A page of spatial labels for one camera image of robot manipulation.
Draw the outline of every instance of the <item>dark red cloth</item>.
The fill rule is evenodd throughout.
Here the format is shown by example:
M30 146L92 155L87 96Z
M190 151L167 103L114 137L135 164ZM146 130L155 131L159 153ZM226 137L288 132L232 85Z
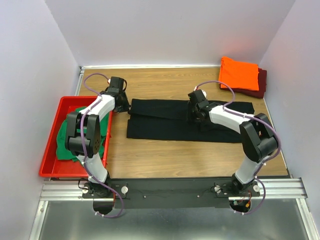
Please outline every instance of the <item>dark red cloth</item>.
M258 73L259 91L252 91L252 90L241 89L241 88L232 88L232 90L235 93L245 94L254 98L263 99L266 92L266 88L267 88L267 71L261 68L259 68L258 71L259 71ZM229 91L228 88L220 87L220 89Z

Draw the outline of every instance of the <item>gray wall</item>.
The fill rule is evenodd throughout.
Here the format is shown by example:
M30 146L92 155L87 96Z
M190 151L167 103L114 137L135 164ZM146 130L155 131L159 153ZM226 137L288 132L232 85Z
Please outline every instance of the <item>gray wall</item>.
M80 65L258 63L294 0L46 0Z
M60 97L79 74L43 0L0 3L0 239L29 239L38 177Z
M297 0L266 51L265 99L289 171L302 177L320 229L320 1Z

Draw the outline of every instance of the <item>folded orange towel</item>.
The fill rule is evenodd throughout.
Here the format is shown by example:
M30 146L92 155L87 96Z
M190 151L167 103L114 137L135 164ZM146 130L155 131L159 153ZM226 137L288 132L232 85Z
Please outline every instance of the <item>folded orange towel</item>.
M221 58L219 81L231 88L259 91L258 65L241 61L234 61L229 57Z

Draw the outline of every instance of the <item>wood surface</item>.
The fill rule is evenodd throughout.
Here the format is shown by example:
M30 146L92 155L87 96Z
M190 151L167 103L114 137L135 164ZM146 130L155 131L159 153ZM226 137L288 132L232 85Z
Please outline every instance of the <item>wood surface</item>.
M83 79L92 73L102 73L127 80L126 94L135 99L188 100L188 93L204 81L217 80L219 68L143 68L86 69ZM97 91L107 87L102 76L92 76L86 82ZM209 100L228 101L232 95L220 90L218 84L201 87ZM95 95L83 86L80 96ZM267 113L263 99L236 93L236 101L252 102L255 113ZM231 176L244 158L241 143L166 141L127 138L130 115L116 113L111 125L107 166L112 178L169 178ZM260 176L283 176L287 170L279 155L262 168Z

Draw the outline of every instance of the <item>red plastic tray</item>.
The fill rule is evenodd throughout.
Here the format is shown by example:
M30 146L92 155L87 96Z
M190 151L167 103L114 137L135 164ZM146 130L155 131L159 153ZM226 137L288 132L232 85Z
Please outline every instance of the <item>red plastic tray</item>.
M57 135L61 124L67 118L67 114L75 111L76 108L89 106L96 96L64 96L60 99L58 109L55 114L54 122L51 128L50 136L44 151L39 175L45 178L83 178L87 173L79 162L70 160L58 160ZM102 158L103 166L107 163L108 145L110 139L110 129L112 121L112 112L109 113L109 122L105 138L104 154Z

